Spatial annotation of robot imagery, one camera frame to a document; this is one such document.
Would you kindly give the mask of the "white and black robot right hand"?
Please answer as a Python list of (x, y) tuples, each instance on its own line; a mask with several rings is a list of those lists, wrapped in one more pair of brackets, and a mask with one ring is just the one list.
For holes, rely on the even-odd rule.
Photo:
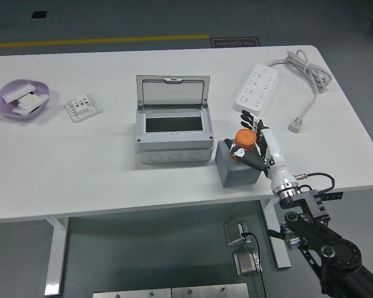
[(255, 145), (259, 152), (254, 153), (247, 149), (238, 138), (225, 139), (231, 156), (245, 165), (265, 173), (271, 180), (271, 190), (277, 197), (288, 197), (298, 194), (297, 179), (289, 172), (276, 137), (270, 128), (264, 125), (262, 119), (255, 118), (249, 111), (241, 112), (241, 125), (243, 131), (251, 132), (256, 136)]

